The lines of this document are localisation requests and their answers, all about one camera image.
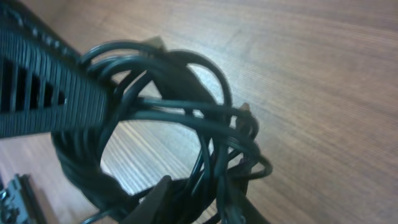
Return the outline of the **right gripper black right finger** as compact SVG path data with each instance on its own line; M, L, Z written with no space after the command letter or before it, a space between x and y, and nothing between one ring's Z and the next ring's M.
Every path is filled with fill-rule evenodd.
M119 224L192 223L202 213L198 202L184 200L175 191L183 180L172 180L166 175L146 192L145 199ZM243 191L231 185L231 200L224 207L226 223L269 224Z

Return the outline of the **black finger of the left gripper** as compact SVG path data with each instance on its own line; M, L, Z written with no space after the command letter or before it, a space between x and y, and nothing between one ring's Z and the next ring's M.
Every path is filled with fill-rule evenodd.
M202 66L217 78L218 67L213 62L202 55L189 51L158 51L155 53L155 58L162 61L164 64L162 68L171 78L170 81L165 80L165 86L160 91L162 95L166 93L170 95L167 96L167 99L215 102L211 93L188 67L190 64Z

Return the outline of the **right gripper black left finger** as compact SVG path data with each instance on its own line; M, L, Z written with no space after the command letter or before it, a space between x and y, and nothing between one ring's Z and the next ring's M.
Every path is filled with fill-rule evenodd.
M99 126L109 90L20 1L1 1L1 137Z

